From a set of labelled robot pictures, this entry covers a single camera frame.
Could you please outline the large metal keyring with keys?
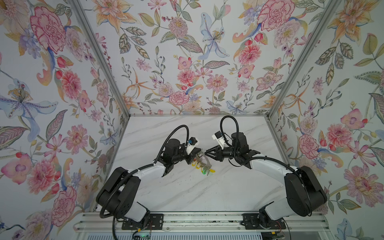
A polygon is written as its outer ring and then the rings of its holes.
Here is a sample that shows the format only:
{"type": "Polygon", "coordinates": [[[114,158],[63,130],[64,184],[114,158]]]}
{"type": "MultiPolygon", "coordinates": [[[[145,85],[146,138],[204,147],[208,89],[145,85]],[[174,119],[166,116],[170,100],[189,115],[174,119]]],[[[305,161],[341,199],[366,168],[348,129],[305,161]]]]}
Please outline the large metal keyring with keys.
{"type": "Polygon", "coordinates": [[[208,157],[203,152],[199,152],[196,155],[196,157],[192,161],[192,166],[200,170],[201,173],[206,176],[216,172],[215,170],[212,169],[212,164],[210,163],[208,157]]]}

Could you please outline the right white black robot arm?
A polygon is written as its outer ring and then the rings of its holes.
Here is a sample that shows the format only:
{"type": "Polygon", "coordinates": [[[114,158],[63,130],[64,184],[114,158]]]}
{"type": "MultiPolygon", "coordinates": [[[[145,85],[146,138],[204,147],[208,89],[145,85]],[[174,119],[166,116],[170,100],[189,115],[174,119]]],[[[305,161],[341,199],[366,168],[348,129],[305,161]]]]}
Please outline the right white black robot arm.
{"type": "Polygon", "coordinates": [[[286,197],[259,209],[256,223],[261,228],[268,229],[275,221],[292,215],[310,217],[327,202],[328,197],[311,168],[294,167],[262,156],[259,151],[250,149],[243,133],[233,133],[230,144],[221,132],[216,132],[212,138],[218,145],[205,152],[207,157],[219,162],[235,160],[240,167],[264,173],[285,186],[286,197]]]}

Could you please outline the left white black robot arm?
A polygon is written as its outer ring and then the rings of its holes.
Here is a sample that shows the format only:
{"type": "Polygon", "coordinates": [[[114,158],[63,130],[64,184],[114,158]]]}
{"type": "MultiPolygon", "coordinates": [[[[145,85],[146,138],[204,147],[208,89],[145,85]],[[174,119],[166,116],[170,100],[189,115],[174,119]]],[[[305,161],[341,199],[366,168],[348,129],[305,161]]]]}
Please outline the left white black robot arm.
{"type": "Polygon", "coordinates": [[[185,144],[177,139],[170,139],[156,163],[134,170],[116,168],[96,198],[98,205],[102,207],[100,218],[112,217],[114,221],[128,221],[136,229],[145,228],[149,224],[151,211],[135,200],[140,184],[166,176],[179,162],[191,164],[201,151],[198,144],[199,140],[194,137],[185,144]]]}

